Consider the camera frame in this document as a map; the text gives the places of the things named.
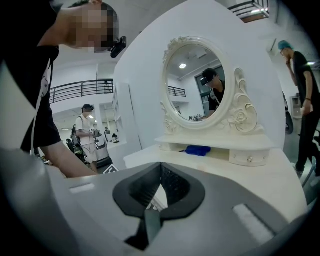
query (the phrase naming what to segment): metal railing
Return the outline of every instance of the metal railing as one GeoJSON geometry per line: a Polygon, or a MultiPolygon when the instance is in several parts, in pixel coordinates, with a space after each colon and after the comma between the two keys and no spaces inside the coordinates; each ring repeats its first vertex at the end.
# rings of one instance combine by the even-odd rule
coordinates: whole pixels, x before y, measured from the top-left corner
{"type": "Polygon", "coordinates": [[[88,95],[113,94],[113,79],[72,82],[50,89],[50,104],[88,95]]]}
{"type": "Polygon", "coordinates": [[[177,87],[168,86],[169,95],[177,97],[187,97],[186,90],[177,87]]]}
{"type": "Polygon", "coordinates": [[[243,22],[248,23],[256,20],[269,18],[269,0],[251,0],[228,8],[243,22]]]}

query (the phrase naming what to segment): oval mirror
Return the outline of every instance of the oval mirror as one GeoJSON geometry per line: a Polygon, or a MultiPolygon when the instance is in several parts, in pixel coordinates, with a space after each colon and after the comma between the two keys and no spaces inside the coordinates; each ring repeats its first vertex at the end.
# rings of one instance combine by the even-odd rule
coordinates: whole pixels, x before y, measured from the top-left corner
{"type": "Polygon", "coordinates": [[[218,109],[225,93],[225,72],[218,57],[199,44],[178,49],[167,66],[168,97],[184,119],[203,121],[218,109]]]}

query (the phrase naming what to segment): person with cap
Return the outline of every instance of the person with cap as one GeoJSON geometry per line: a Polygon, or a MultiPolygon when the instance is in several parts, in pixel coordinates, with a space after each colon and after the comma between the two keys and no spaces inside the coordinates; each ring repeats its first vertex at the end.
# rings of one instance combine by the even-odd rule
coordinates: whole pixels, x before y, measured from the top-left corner
{"type": "Polygon", "coordinates": [[[209,95],[209,114],[202,119],[207,119],[213,115],[213,113],[220,106],[221,101],[225,94],[226,82],[220,80],[218,73],[208,68],[202,72],[201,84],[211,88],[209,95]]]}
{"type": "Polygon", "coordinates": [[[301,101],[302,124],[299,141],[299,156],[296,164],[293,164],[298,177],[304,172],[305,164],[309,158],[316,159],[315,175],[320,176],[320,153],[318,147],[313,143],[314,135],[320,119],[320,94],[318,85],[308,61],[304,55],[285,40],[278,43],[278,49],[285,59],[291,78],[298,87],[301,101]]]}
{"type": "MultiPolygon", "coordinates": [[[[18,4],[5,1],[1,10],[1,49],[5,50],[1,51],[0,84],[6,91],[0,98],[14,99],[11,102],[15,107],[2,115],[0,123],[11,123],[12,118],[25,123],[16,125],[14,130],[2,130],[0,148],[20,148],[33,154],[40,147],[67,177],[95,175],[64,146],[54,124],[50,107],[53,63],[59,55],[59,45],[118,54],[121,49],[114,51],[119,42],[117,13],[102,0],[80,0],[68,8],[53,0],[24,0],[18,4]],[[6,140],[12,133],[21,135],[15,143],[6,140]]],[[[8,106],[5,102],[0,101],[1,109],[8,106]]]]}
{"type": "Polygon", "coordinates": [[[75,121],[76,135],[81,139],[81,146],[85,153],[85,160],[90,164],[91,169],[98,173],[97,169],[97,147],[94,139],[94,126],[88,119],[92,115],[92,111],[95,109],[90,104],[85,104],[82,108],[82,115],[75,121]]]}

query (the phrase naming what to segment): blue object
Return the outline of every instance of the blue object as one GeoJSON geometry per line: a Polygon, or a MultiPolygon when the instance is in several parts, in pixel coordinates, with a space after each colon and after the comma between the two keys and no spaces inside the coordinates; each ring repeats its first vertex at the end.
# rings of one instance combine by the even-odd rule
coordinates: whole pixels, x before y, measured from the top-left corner
{"type": "Polygon", "coordinates": [[[181,152],[186,152],[189,155],[204,157],[210,151],[211,151],[211,147],[209,146],[190,145],[190,146],[187,146],[186,149],[182,150],[181,152]]]}
{"type": "Polygon", "coordinates": [[[282,40],[278,43],[278,49],[279,51],[282,51],[284,48],[290,48],[294,49],[290,43],[288,43],[286,40],[282,40]]]}

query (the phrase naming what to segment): white t-shirt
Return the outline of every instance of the white t-shirt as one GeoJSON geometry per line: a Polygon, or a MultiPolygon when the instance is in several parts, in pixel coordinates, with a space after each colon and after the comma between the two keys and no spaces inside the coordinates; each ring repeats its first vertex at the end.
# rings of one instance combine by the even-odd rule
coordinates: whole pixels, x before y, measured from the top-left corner
{"type": "MultiPolygon", "coordinates": [[[[78,117],[75,121],[75,130],[84,130],[85,132],[92,132],[94,129],[94,125],[83,115],[78,117]]],[[[91,143],[95,143],[95,139],[93,136],[90,137],[80,137],[81,139],[81,145],[88,145],[91,143]]]]}

